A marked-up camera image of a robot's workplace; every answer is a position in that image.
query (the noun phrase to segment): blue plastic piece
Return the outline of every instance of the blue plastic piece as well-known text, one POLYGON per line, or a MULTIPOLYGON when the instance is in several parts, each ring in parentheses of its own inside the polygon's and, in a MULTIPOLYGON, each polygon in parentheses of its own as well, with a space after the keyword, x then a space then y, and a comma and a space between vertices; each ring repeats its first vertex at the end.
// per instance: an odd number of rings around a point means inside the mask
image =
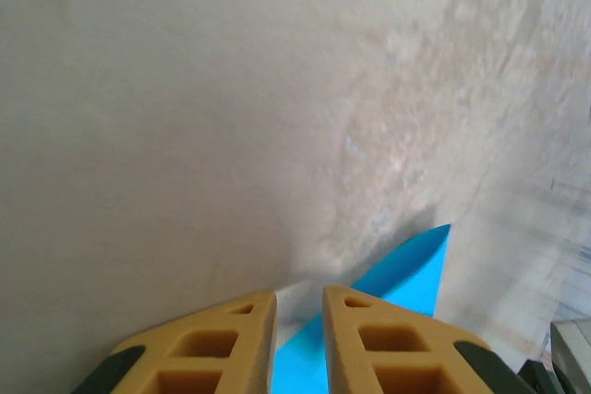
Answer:
MULTIPOLYGON (((426 316, 433 316, 451 225, 442 225, 398 246, 354 285, 426 316)), ((271 394, 328 394, 321 316, 276 354, 271 394)))

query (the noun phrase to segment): white surface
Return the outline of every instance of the white surface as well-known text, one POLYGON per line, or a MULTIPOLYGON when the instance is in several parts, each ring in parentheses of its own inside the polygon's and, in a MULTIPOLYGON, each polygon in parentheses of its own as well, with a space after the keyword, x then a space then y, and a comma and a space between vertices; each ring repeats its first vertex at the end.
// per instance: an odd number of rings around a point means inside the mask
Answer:
POLYGON ((0 391, 446 222, 439 316, 536 354, 591 232, 590 1, 0 0, 0 391))

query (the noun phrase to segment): blue object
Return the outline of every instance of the blue object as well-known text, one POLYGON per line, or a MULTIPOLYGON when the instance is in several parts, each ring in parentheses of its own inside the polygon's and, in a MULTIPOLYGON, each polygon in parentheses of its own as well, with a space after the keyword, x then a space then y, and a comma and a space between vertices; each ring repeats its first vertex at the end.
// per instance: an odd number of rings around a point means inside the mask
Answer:
MULTIPOLYGON (((433 316, 451 225, 442 225, 398 246, 353 285, 426 316, 433 316)), ((271 394, 328 394, 321 316, 275 354, 271 394)))

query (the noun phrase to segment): square hole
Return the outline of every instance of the square hole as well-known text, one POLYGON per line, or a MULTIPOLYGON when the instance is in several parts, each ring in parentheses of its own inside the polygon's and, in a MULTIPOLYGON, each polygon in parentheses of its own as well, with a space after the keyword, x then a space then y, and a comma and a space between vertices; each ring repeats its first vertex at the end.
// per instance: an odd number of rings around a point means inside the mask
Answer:
POLYGON ((412 327, 388 325, 364 325, 359 337, 368 351, 422 352, 429 351, 427 344, 412 327))
POLYGON ((344 304, 350 308, 369 308, 370 304, 363 300, 356 299, 355 297, 345 297, 344 304))
POLYGON ((254 308, 253 304, 247 304, 246 306, 237 308, 234 311, 230 311, 230 314, 250 314, 252 313, 252 308, 254 308))
POLYGON ((384 394, 459 394, 458 388, 440 368, 375 366, 384 394))
POLYGON ((232 330, 196 331, 183 337, 175 347, 173 357, 230 357, 238 339, 238 333, 232 330))
POLYGON ((221 372, 162 372, 142 394, 215 394, 221 372))

